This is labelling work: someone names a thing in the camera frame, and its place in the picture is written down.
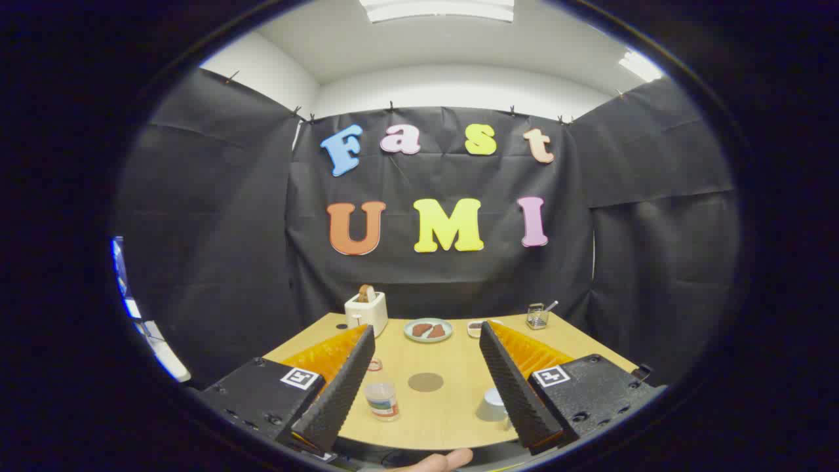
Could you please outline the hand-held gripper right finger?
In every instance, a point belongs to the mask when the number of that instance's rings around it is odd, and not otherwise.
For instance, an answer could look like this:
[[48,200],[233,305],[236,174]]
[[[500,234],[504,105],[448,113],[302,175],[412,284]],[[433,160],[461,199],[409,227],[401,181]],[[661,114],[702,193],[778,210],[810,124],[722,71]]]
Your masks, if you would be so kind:
[[665,391],[647,371],[600,353],[578,359],[509,326],[480,326],[480,352],[520,445],[531,454],[564,447],[628,418]]

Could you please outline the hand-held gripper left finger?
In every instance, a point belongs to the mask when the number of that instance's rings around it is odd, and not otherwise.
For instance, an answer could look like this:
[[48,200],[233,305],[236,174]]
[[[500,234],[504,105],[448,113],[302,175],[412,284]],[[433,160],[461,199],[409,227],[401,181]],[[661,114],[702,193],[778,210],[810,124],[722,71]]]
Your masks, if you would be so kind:
[[257,357],[195,397],[250,436],[330,453],[375,352],[374,329],[354,326],[284,361]]

